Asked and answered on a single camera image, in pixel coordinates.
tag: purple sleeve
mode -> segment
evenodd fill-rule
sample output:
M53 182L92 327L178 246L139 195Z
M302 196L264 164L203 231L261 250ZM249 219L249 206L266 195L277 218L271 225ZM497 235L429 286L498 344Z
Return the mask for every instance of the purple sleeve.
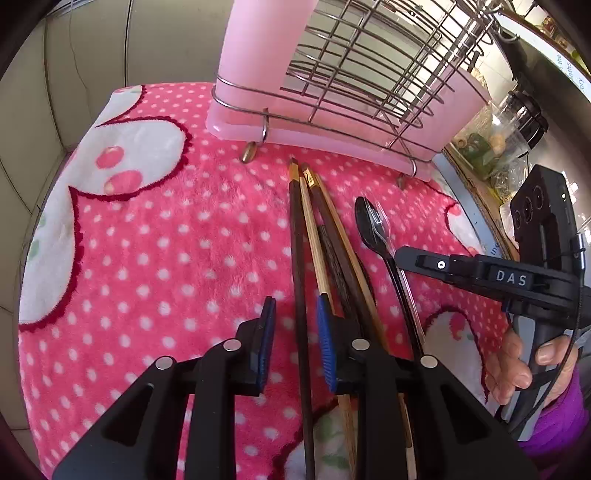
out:
M544 409L534 434L520 445L547 478L566 451L577 441L589 420L583 405L579 370L575 369L568 389L551 406Z

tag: white polka dot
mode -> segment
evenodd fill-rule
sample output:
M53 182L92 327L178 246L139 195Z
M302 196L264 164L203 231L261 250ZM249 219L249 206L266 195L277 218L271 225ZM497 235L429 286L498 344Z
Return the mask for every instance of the white polka dot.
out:
M158 305L158 312L160 313L160 315L163 315L165 317L170 315L170 303L166 301L161 301Z
M283 380L283 375L279 372L271 372L269 374L269 380L271 380L271 383L279 383Z
M165 348L174 348L174 346L176 344L177 344L176 340L174 340L174 338L172 338L172 337L162 338L162 345L164 345Z
M181 292L186 297L191 297L195 293L195 287L193 287L192 285L185 284L181 287Z
M166 270L166 268L161 268L160 270L158 270L156 275L158 275L158 278L160 280L168 280L170 278L170 272Z
M254 445L246 445L244 447L244 453L250 457L254 457L258 455L258 449Z
M265 437L267 437L270 440L277 440L279 438L279 430L274 429L272 427L267 427L263 429L263 433L265 434Z
M209 313L217 313L220 309L215 300L209 300L207 302L206 308Z
M189 254L187 252L180 252L178 254L178 262L179 263L187 264L190 261L191 261L191 257L189 256Z
M297 412L293 408L287 407L283 409L283 416L287 418L287 420L293 420L297 417Z
M129 345L131 345L131 338L129 338L129 335L123 334L119 337L119 344L123 347L123 348L127 348Z
M142 327L144 330L150 330L152 328L152 319L148 317L140 317L139 326Z
M165 236L160 237L158 239L158 241L156 242L156 244L160 248L166 248L166 247L168 247L169 243L170 243L170 240L168 238L166 238Z
M138 255L138 265L147 265L150 261L148 254L139 254Z

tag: human hand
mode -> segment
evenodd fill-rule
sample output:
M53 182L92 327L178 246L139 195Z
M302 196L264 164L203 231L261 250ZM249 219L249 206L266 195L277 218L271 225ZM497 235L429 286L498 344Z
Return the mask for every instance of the human hand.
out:
M542 345L535 354L538 365L558 365L569 347L570 337L562 335ZM523 341L513 329L508 329L503 337L503 344L497 353L486 361L485 383L494 399L501 405L507 405L515 393L515 387L527 388L531 385L531 371L519 358L523 351ZM564 364L562 373L544 401L544 407L556 400L570 384L574 366L577 363L577 349L573 348L569 359Z

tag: wooden chopstick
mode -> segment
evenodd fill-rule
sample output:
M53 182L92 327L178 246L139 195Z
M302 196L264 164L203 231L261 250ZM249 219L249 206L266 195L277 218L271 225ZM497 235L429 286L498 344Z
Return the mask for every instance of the wooden chopstick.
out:
M361 293L363 295L363 299L360 299L359 293L358 293L358 295L357 295L358 298L356 300L360 303L363 303L363 307L365 307L365 309L360 308L360 311L362 312L362 315L363 315L364 310L366 312L369 312L369 314L371 315L372 324L373 324L375 331L377 333L377 336L378 336L378 340L379 340L380 344L382 345L382 347L387 352L389 352L388 341L386 339L384 326L379 318L379 314L378 314L378 310L375 306L374 298L372 297L367 280L365 278L365 275L363 274L363 270L362 270L361 265L359 263L359 259L357 258L357 255L355 254L353 247L351 246L351 242L349 240L349 237L347 236L347 233L345 232L345 227L343 226L343 222L340 220L339 214L336 211L335 204L333 203L332 199L330 198L329 192L326 189L326 186L324 185L324 183L322 182L322 179L320 177L317 177L316 175L314 175L314 173L310 170L310 167L307 167L304 170L304 175L306 177L306 180L308 181L308 185L310 185L310 183L313 184L310 189L314 193L314 198L317 199L320 203L319 209L320 209L320 212L323 214L322 217L324 219L324 223L326 225L330 225L332 222L332 225L338 234L338 237L339 237L338 240L340 240L342 242L339 245L342 245L342 247L344 247L346 257L348 258L348 260L350 262L349 265L353 268L353 271L355 273L355 277L357 280L357 284L358 284L359 288L361 289ZM326 216L323 212L323 205L324 205L324 208L327 210ZM338 242L333 241L333 246L335 246L336 253L338 253L337 245L335 245L335 244L338 244ZM341 258L343 258L343 259L345 258L345 255L342 252L341 252L341 256L340 256L339 260L341 260ZM351 281L352 281L352 279L349 276L348 284L350 284ZM351 285L349 285L349 287L350 287L350 290L352 290L353 295L355 295L355 293L354 293L355 289L351 288ZM412 431L411 431L410 420L408 417L408 408L406 406L406 399L403 394L399 395L399 403L400 403L400 410L401 410L401 415L402 415L402 423L404 425L404 430L405 430L405 432L404 432L405 433L405 440L406 440L406 445L407 445L407 450L408 450L408 449L411 449L413 446L413 435L412 435Z
M318 236L318 230L316 229L316 221L314 220L314 210L312 209L308 184L304 177L300 177L300 189L302 205L304 207L304 218L306 219L306 229L308 232L308 242L310 243L310 249L312 250L312 261L314 262L314 272L316 273L316 282L318 283L320 294L326 293L328 295L330 308L334 313L335 307L332 302L332 295L330 294L330 283L326 272L326 264L324 263L322 246L320 245L320 238ZM355 445L353 407L351 406L351 399L348 395L337 395L337 400L343 417L343 431L345 433L345 446L349 458L351 478L355 478L357 448Z
M315 480L314 417L310 386L310 358L308 353L308 324L306 319L306 285L304 281L304 210L301 202L300 168L292 162L290 173L291 274L294 280L295 340L297 342L300 373L300 400L306 480Z

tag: pink polka dot blanket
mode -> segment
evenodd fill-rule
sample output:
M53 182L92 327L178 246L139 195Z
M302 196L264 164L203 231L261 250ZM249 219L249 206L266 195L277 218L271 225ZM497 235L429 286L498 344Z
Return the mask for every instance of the pink polka dot blanket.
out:
M22 390L41 468L55 466L161 355L202 356L277 299L263 395L236 399L239 479L304 478L291 281L287 165L325 181L364 262L392 350L408 357L404 322L383 262L364 248L355 197L379 200L395 247L444 254L479 249L457 201L435 182L408 180L355 158L267 144L243 165L239 142L205 129L210 84L115 92L58 178L28 254L20 302ZM322 376L316 280L306 284L320 479L348 478L340 418ZM482 358L506 328L499 305L409 275L435 353L481 401ZM187 410L185 427L190 420ZM182 478L186 431L181 441Z

